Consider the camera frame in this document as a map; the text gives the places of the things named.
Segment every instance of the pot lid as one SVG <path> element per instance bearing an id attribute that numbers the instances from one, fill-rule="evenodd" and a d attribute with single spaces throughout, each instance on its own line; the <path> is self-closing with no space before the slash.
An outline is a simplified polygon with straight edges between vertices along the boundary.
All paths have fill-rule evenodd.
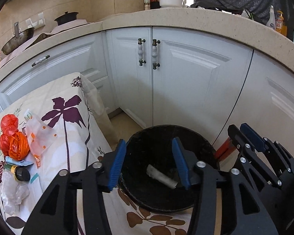
<path id="1" fill-rule="evenodd" d="M 65 13 L 64 13 L 64 15 L 61 15 L 60 17 L 57 17 L 56 19 L 55 19 L 55 21 L 57 21 L 58 19 L 60 19 L 60 18 L 62 18 L 62 17 L 64 17 L 64 16 L 66 16 L 66 15 L 77 15 L 78 14 L 78 12 L 68 12 L 68 11 L 66 11 Z"/>

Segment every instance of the drawer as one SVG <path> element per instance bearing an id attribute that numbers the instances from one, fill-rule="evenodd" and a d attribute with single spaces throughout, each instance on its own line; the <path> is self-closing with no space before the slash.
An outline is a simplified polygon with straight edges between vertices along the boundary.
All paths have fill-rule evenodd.
<path id="1" fill-rule="evenodd" d="M 0 83 L 0 104 L 5 109 L 31 91 L 73 72 L 82 73 L 91 82 L 107 76 L 101 33 L 56 46 L 17 68 Z"/>

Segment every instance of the red plastic bag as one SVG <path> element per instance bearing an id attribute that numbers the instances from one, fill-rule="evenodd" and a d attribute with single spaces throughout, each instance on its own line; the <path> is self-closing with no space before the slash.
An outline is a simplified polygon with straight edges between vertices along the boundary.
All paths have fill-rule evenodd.
<path id="1" fill-rule="evenodd" d="M 4 156 L 9 156 L 9 150 L 10 150 L 10 142 L 12 140 L 11 136 L 2 134 L 0 136 L 0 149 Z"/>
<path id="2" fill-rule="evenodd" d="M 1 119 L 0 127 L 3 134 L 12 136 L 18 132 L 18 118 L 13 114 L 7 114 Z"/>

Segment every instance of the white container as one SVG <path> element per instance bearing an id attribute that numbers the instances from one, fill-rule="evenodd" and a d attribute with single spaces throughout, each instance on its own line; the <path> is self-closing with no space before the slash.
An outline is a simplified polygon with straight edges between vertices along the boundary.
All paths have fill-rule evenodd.
<path id="1" fill-rule="evenodd" d="M 273 9 L 272 5 L 270 7 L 270 18 L 269 18 L 266 26 L 272 28 L 273 30 L 276 29 L 276 19 L 275 19 L 275 16 L 274 16 L 274 9 Z"/>
<path id="2" fill-rule="evenodd" d="M 162 8 L 182 8 L 184 0 L 159 0 Z"/>

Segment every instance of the white bowl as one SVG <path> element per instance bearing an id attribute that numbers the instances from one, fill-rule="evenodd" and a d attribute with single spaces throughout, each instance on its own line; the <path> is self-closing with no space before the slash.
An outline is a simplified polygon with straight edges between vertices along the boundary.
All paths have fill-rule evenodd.
<path id="1" fill-rule="evenodd" d="M 159 0 L 162 8 L 182 8 L 184 0 Z"/>

